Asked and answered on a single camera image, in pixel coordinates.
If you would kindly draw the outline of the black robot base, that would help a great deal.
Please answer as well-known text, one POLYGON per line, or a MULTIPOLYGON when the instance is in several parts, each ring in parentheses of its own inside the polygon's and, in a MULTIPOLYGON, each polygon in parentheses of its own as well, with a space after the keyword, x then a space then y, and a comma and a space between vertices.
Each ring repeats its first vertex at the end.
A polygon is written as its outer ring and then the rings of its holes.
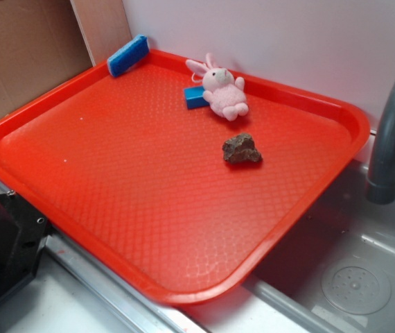
POLYGON ((0 194, 0 300, 36 276, 47 223, 19 194, 0 194))

